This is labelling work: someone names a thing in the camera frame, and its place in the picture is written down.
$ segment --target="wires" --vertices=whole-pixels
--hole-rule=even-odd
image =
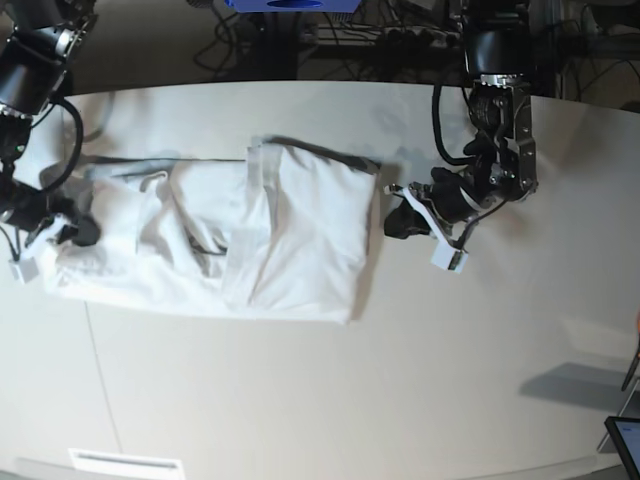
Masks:
[[[598,80],[600,80],[604,75],[606,75],[607,73],[609,73],[611,70],[613,70],[614,68],[616,68],[618,65],[622,64],[622,63],[626,63],[627,65],[629,65],[632,69],[633,72],[636,74],[636,77],[638,78],[638,82],[640,82],[640,72],[638,72],[638,69],[633,65],[633,63],[631,63],[629,60],[618,60],[616,62],[613,62],[611,65],[609,65],[607,68],[605,68],[602,72],[600,72],[598,75],[596,75],[595,77],[593,77],[585,86],[584,88],[579,92],[580,94],[580,98],[582,98],[582,94],[589,89],[590,87],[592,87]]]
[[[329,27],[331,27],[331,32],[333,33],[333,38],[335,38],[335,40],[336,40],[336,46],[339,47],[340,46],[340,40],[338,39],[338,34],[336,33],[336,29],[333,26],[333,22],[331,21],[331,17],[326,12],[323,12],[322,14],[324,15],[324,18],[326,18],[327,22],[329,23]],[[351,67],[349,66],[349,63],[347,63],[347,61],[344,58],[342,59],[342,64],[344,65],[344,68],[347,70],[347,72],[349,72],[349,75],[351,75],[351,78],[353,80],[357,80],[355,73],[353,73],[353,70],[351,70]]]
[[[467,93],[467,89],[464,88],[464,85],[462,85],[460,87],[460,90],[462,90],[462,98],[464,99],[464,103],[467,106],[467,110],[469,110],[469,115],[471,115],[471,105],[469,104],[469,94]]]
[[[354,30],[354,29],[351,29],[351,28],[348,28],[348,27],[342,29],[342,33],[344,33],[345,35],[349,35],[350,37],[356,37],[356,38],[359,38],[359,39],[364,40],[366,42],[370,42],[370,43],[375,44],[375,40],[373,38],[367,37],[366,35],[364,35],[364,33],[366,33],[365,31],[362,31],[363,33],[355,33],[355,32],[358,32],[358,30]]]
[[[454,158],[449,155],[444,142],[442,140],[442,124],[440,123],[440,97],[442,96],[442,86],[449,75],[459,68],[459,64],[453,63],[446,67],[436,80],[433,86],[433,97],[431,99],[431,121],[433,123],[433,137],[436,142],[436,148],[442,159],[449,165],[456,167],[469,165],[474,161],[473,157]]]
[[[358,5],[358,8],[356,9],[355,12],[353,12],[353,15],[355,16],[357,13],[360,14],[360,21],[362,23],[365,23],[367,21],[367,4],[368,4],[368,0],[363,0],[362,2],[360,2],[360,5]]]
[[[84,125],[82,123],[82,117],[80,116],[80,112],[78,112],[76,107],[74,107],[71,102],[69,102],[64,98],[56,100],[55,104],[60,105],[62,108],[64,108],[67,112],[69,112],[69,115],[71,115],[71,118],[73,118],[73,123],[76,128],[75,143],[73,145],[73,151],[71,152],[69,161],[67,162],[67,166],[65,167],[62,174],[60,174],[60,176],[56,178],[53,182],[51,182],[49,185],[47,185],[46,187],[43,187],[42,190],[36,192],[34,194],[35,196],[47,195],[49,193],[54,192],[58,188],[60,188],[62,184],[69,179],[69,177],[73,173],[73,170],[78,165],[78,160],[80,160],[80,152],[82,151],[82,141],[84,139]]]
[[[17,262],[20,260],[20,238],[18,237],[18,229],[16,228],[16,240],[18,242],[18,247],[16,249],[16,247],[14,247],[13,242],[11,241],[11,237],[9,237],[9,234],[7,233],[7,231],[0,227],[0,233],[2,233],[2,235],[4,235],[4,238],[7,239],[7,243],[9,244],[9,250],[11,250],[11,258],[13,259],[14,262]]]
[[[55,105],[51,105],[49,107],[49,110],[47,110],[47,113],[45,113],[42,118],[40,118],[36,123],[34,123],[31,126],[31,130],[33,130],[34,128],[36,128],[38,125],[40,125],[42,122],[44,122],[46,120],[46,118],[49,116],[49,114],[53,111],[53,109],[55,108]]]
[[[350,30],[354,32],[365,32],[365,33],[383,33],[384,25],[371,25],[368,23],[354,23],[354,22],[341,22],[342,25],[348,25]]]
[[[338,67],[331,69],[329,72],[325,73],[322,77],[320,77],[320,80],[327,80],[332,75],[335,75],[336,73],[344,69],[345,69],[345,65],[338,65]]]
[[[580,69],[573,61],[569,62],[569,68],[573,73],[573,82],[576,85],[576,102],[581,102],[583,89],[580,87]]]
[[[233,41],[233,35],[231,33],[231,29],[229,28],[228,22],[234,18],[236,18],[238,16],[238,13],[233,13],[232,15],[230,15],[227,18],[224,18],[221,14],[220,11],[218,10],[218,8],[215,5],[215,2],[211,1],[210,2],[210,7],[211,7],[211,11],[213,12],[214,16],[216,17],[217,21],[218,21],[218,25],[216,25],[216,28],[214,30],[214,35],[215,35],[215,39],[210,42],[209,44],[207,44],[205,47],[203,47],[202,49],[200,49],[192,58],[193,63],[195,63],[198,67],[202,68],[203,70],[207,70],[209,72],[213,73],[213,78],[217,78],[218,75],[222,72],[222,70],[224,69],[225,65],[229,62],[229,60],[231,59],[231,56],[233,55],[233,52],[236,48],[236,45]],[[224,33],[225,33],[225,37],[223,38],[221,36],[221,30],[224,29]],[[213,48],[216,47],[216,45],[218,45],[218,43],[223,43],[225,45],[228,45],[228,49],[227,49],[227,53],[224,57],[224,59],[222,60],[222,62],[220,63],[220,65],[217,68],[211,67],[209,65],[206,65],[205,63],[203,63],[200,60],[200,57],[202,57],[202,55],[204,55],[205,53],[211,51]]]
[[[391,16],[393,17],[394,22],[396,24],[399,24],[402,27],[402,30],[406,32],[407,25],[404,23],[404,15],[403,16],[398,15],[398,11],[391,4],[391,0],[385,0],[385,3],[387,5],[387,9],[389,10],[389,12],[391,12]]]
[[[387,17],[384,14],[383,6],[386,6],[386,4],[383,2],[383,0],[378,0],[378,19],[382,20],[384,26],[386,27],[388,25],[389,21],[387,20]]]
[[[464,248],[465,244],[467,243],[467,241],[469,240],[469,235],[471,235],[471,232],[478,225],[478,223],[480,223],[485,218],[487,218],[487,217],[493,215],[494,213],[496,213],[498,210],[500,210],[502,207],[504,207],[507,204],[508,201],[509,201],[508,198],[505,198],[496,207],[492,208],[491,210],[489,210],[486,213],[483,213],[482,215],[477,216],[476,218],[471,220],[469,223],[467,223],[467,225],[464,227],[464,230],[462,231],[462,235],[460,235],[460,238],[458,238],[458,240],[455,242],[454,246],[457,249],[462,250]]]

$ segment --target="white vent grille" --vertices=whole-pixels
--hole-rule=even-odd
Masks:
[[[353,18],[353,14],[351,13],[332,13],[331,21],[334,23],[349,23]]]
[[[85,472],[145,480],[185,480],[180,460],[135,457],[77,448],[70,448],[69,455],[74,468]]]

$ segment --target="black cable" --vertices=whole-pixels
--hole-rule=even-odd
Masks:
[[[11,250],[11,258],[13,258],[14,262],[17,262],[18,260],[20,260],[20,255],[18,254],[15,247],[13,246],[11,237],[9,237],[9,234],[7,233],[7,231],[2,227],[0,227],[0,233],[2,233],[4,235],[4,238],[7,239],[7,243],[9,244],[9,249]]]
[[[325,73],[322,77],[320,77],[320,80],[326,80],[331,75],[334,75],[334,74],[338,73],[340,70],[344,70],[344,68],[345,68],[344,65],[338,65],[337,68],[331,69],[328,73]]]
[[[464,99],[464,103],[467,106],[467,110],[469,110],[469,114],[471,114],[471,105],[469,104],[469,95],[467,94],[467,89],[464,88],[464,85],[460,87],[462,90],[462,98]]]
[[[368,73],[365,81],[371,81],[372,75],[375,73],[375,68],[373,68],[371,65],[365,65],[364,63],[362,63],[360,65],[360,68],[358,69],[358,74],[356,75],[356,78],[358,80],[363,80],[363,75],[365,73]]]
[[[18,259],[19,259],[20,255],[22,255],[22,245],[20,244],[20,229],[18,227],[15,227],[14,233],[16,237],[16,250],[18,251]]]
[[[212,72],[213,78],[216,78],[222,71],[222,69],[224,69],[224,66],[227,64],[227,62],[231,59],[231,56],[233,55],[233,52],[235,50],[236,45],[233,42],[233,35],[231,33],[231,29],[229,28],[228,22],[232,19],[234,19],[235,17],[238,16],[238,13],[234,13],[233,15],[228,16],[227,18],[224,18],[221,14],[220,11],[216,8],[214,2],[211,2],[211,11],[213,12],[213,14],[215,15],[216,19],[218,20],[218,25],[216,25],[216,28],[214,30],[214,40],[210,43],[208,43],[206,46],[204,46],[202,49],[200,49],[193,57],[192,57],[192,61],[193,63],[195,63],[198,67],[202,68],[203,70],[207,70],[208,72]],[[224,29],[224,33],[226,35],[226,38],[223,38],[221,35],[221,29]],[[213,48],[216,47],[216,45],[218,45],[218,43],[223,43],[225,45],[228,45],[229,48],[227,50],[227,53],[224,57],[224,59],[222,60],[222,62],[220,63],[220,65],[218,67],[211,67],[205,63],[203,63],[200,60],[200,57],[202,55],[204,55],[205,53],[207,53],[208,51],[212,50]]]
[[[42,118],[40,118],[36,123],[34,123],[33,125],[31,125],[31,130],[33,130],[34,128],[36,128],[38,125],[40,125],[42,122],[45,121],[45,119],[49,116],[49,114],[53,111],[53,109],[55,108],[55,105],[51,105],[49,107],[49,110],[47,110],[47,113],[45,113]]]
[[[347,23],[349,25],[349,28],[351,28],[352,30],[356,30],[356,31],[363,31],[363,32],[378,32],[381,33],[382,31],[384,31],[384,27],[381,27],[380,25],[372,25],[370,23],[355,23],[355,22],[344,22]]]
[[[460,65],[454,63],[442,71],[433,85],[433,97],[431,99],[431,121],[433,123],[433,137],[436,142],[436,148],[445,162],[456,167],[469,165],[475,160],[473,157],[452,157],[449,155],[449,152],[447,152],[442,140],[442,124],[440,123],[440,97],[442,96],[442,87],[447,78],[449,78],[449,75],[458,68],[460,68]]]
[[[380,18],[380,20],[382,20],[383,26],[387,27],[389,25],[389,21],[387,20],[387,17],[382,11],[382,4],[383,4],[383,0],[378,0],[378,17]]]
[[[585,22],[584,14],[587,13],[587,9],[589,9],[590,7],[591,5],[589,5],[588,3],[585,3],[580,9],[580,31],[583,33],[586,33],[587,31],[587,29],[585,28],[586,22]]]
[[[356,13],[360,13],[360,21],[363,23],[367,21],[367,4],[368,3],[369,3],[368,0],[363,0],[362,2],[360,2],[360,5],[358,6],[357,10],[353,12],[354,16]]]
[[[407,31],[407,25],[404,23],[404,18],[398,14],[398,11],[395,9],[393,5],[391,5],[391,0],[386,0],[387,9],[391,12],[391,16],[395,17],[393,20],[397,22],[402,27],[402,31]]]
[[[209,8],[211,0],[187,0],[187,3],[193,8]]]
[[[504,207],[507,204],[508,201],[509,200],[507,198],[505,198],[495,208],[489,210],[486,213],[483,213],[482,215],[477,216],[476,218],[471,220],[469,223],[467,223],[467,225],[464,227],[464,230],[462,231],[462,235],[460,235],[460,238],[458,238],[458,240],[455,242],[454,246],[457,249],[462,250],[464,248],[465,244],[467,243],[467,241],[469,240],[469,235],[471,234],[471,231],[473,230],[473,228],[478,223],[480,223],[482,220],[484,220],[485,218],[493,215],[498,210],[500,210],[502,207]]]
[[[356,38],[360,38],[362,40],[365,40],[367,42],[371,42],[371,43],[375,43],[375,40],[373,38],[367,37],[366,35],[363,35],[362,33],[354,33],[354,32],[358,32],[358,30],[355,29],[351,29],[349,27],[344,28],[345,24],[341,23],[340,24],[343,28],[342,28],[342,33],[344,33],[345,35],[349,35],[351,37],[356,37]]]
[[[47,185],[46,187],[43,187],[42,190],[36,192],[34,194],[35,196],[47,195],[57,190],[58,188],[60,188],[62,184],[69,179],[69,177],[73,173],[73,170],[78,165],[78,160],[80,160],[80,152],[82,151],[82,141],[84,139],[84,125],[82,123],[82,117],[80,116],[80,112],[78,112],[76,107],[74,107],[71,102],[69,102],[64,98],[57,99],[54,101],[54,103],[64,108],[69,113],[69,115],[71,115],[71,118],[73,118],[73,123],[76,128],[75,143],[73,145],[73,151],[71,152],[69,161],[67,162],[67,166],[65,167],[62,174],[60,174],[60,176],[56,178],[53,182],[51,182],[49,185]]]
[[[556,92],[556,96],[559,96],[560,100],[564,100],[564,75],[560,75],[560,90]]]
[[[329,15],[327,15],[326,12],[322,13],[324,15],[324,18],[327,19],[327,22],[329,23],[329,27],[331,27],[331,31],[333,32],[333,38],[335,38],[336,40],[336,46],[340,47],[340,40],[338,39],[338,34],[336,33],[336,29],[333,26],[333,22],[331,21],[331,17]],[[353,73],[353,70],[351,70],[351,67],[349,67],[349,64],[347,63],[347,61],[343,58],[342,59],[342,64],[344,65],[344,68],[347,70],[347,72],[349,72],[349,75],[351,75],[351,78],[353,80],[357,80],[356,75]]]
[[[573,60],[569,61],[569,69],[573,73],[573,81],[576,84],[576,102],[582,101],[583,89],[580,86],[580,70]]]
[[[638,72],[638,69],[636,68],[636,66],[629,60],[624,60],[624,62],[631,67],[631,69],[633,70],[633,73],[636,74],[636,78],[638,79],[638,82],[640,83],[640,72]]]
[[[582,94],[588,90],[590,87],[593,86],[594,83],[596,83],[598,80],[600,80],[604,75],[606,75],[607,73],[609,73],[611,70],[613,70],[615,67],[617,67],[618,65],[620,65],[621,63],[625,63],[628,62],[628,60],[618,60],[617,62],[613,62],[611,65],[609,65],[607,68],[605,68],[602,72],[600,72],[598,75],[596,75],[595,77],[593,77],[585,86],[584,88],[581,90],[580,95],[582,96]]]

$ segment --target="folded white garment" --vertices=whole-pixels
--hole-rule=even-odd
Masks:
[[[246,162],[171,165],[94,177],[102,237],[49,247],[49,292],[170,314],[349,320],[374,174],[275,143]]]

